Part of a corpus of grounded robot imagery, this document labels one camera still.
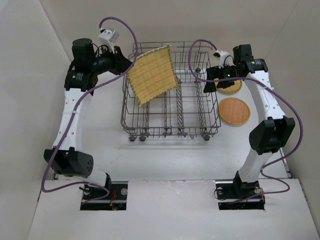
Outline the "green-rimmed round woven plate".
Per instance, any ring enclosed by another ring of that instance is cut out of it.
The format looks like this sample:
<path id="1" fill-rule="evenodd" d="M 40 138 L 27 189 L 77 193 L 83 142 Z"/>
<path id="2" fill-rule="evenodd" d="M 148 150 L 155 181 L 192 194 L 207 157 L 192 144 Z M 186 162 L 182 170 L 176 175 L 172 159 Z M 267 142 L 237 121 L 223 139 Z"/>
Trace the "green-rimmed round woven plate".
<path id="1" fill-rule="evenodd" d="M 240 91 L 240 89 L 242 88 L 243 86 L 243 81 L 242 80 L 235 80 L 234 81 L 234 84 L 227 87 L 227 88 L 217 88 L 217 91 L 222 93 L 222 94 L 226 94 L 226 95 L 233 95 L 237 92 Z"/>

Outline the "yellow square woven plate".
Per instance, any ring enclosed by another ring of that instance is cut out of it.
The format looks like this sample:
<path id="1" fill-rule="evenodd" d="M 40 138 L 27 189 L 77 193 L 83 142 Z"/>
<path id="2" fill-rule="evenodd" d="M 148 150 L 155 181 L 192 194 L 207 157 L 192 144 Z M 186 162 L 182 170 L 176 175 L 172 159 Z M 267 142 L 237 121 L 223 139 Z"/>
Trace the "yellow square woven plate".
<path id="1" fill-rule="evenodd" d="M 126 78 L 140 107 L 180 86 L 171 56 L 171 45 L 155 48 L 137 57 Z"/>

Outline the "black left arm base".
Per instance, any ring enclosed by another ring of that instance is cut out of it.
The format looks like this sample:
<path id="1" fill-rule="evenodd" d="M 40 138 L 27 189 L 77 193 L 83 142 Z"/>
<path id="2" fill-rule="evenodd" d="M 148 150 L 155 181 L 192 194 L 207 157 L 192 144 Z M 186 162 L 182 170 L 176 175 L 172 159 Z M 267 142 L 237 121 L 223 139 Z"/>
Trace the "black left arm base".
<path id="1" fill-rule="evenodd" d="M 81 211 L 125 211 L 127 209 L 128 182 L 113 181 L 109 194 L 106 191 L 85 184 L 82 190 Z"/>

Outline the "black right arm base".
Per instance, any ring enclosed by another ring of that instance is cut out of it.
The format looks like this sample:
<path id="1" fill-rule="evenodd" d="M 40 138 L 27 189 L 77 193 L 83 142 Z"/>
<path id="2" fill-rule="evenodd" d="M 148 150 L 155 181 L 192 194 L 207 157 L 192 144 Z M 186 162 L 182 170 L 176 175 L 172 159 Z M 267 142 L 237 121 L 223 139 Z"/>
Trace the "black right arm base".
<path id="1" fill-rule="evenodd" d="M 218 182 L 215 186 L 214 195 L 221 211 L 265 209 L 266 201 L 258 181 L 249 183 L 248 186 L 235 182 Z"/>

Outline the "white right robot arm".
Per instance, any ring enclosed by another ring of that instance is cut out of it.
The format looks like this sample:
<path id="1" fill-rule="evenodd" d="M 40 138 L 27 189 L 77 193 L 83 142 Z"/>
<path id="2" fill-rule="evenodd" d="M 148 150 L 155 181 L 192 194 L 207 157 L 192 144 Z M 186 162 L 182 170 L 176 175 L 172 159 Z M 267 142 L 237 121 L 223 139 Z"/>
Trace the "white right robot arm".
<path id="1" fill-rule="evenodd" d="M 253 195 L 258 188 L 262 166 L 288 141 L 296 123 L 287 117 L 272 94 L 269 69 L 264 59 L 254 58 L 249 44 L 233 48 L 233 56 L 216 50 L 213 54 L 219 64 L 206 69 L 204 93 L 226 89 L 235 80 L 243 80 L 255 104 L 259 124 L 249 134 L 250 151 L 243 166 L 236 172 L 231 184 L 222 185 L 228 198 Z"/>

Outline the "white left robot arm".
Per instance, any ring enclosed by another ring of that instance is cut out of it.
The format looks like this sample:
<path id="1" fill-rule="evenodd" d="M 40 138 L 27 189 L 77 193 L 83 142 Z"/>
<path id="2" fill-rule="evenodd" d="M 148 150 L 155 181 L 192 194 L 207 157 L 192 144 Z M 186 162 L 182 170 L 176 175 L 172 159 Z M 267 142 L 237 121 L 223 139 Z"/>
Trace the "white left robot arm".
<path id="1" fill-rule="evenodd" d="M 56 139 L 43 153 L 49 170 L 65 177 L 77 178 L 80 184 L 110 190 L 110 176 L 94 166 L 93 156 L 82 147 L 83 124 L 94 91 L 100 88 L 98 76 L 110 72 L 116 79 L 132 65 L 119 46 L 103 45 L 100 50 L 91 39 L 80 38 L 72 43 L 73 60 L 64 81 L 64 107 Z"/>

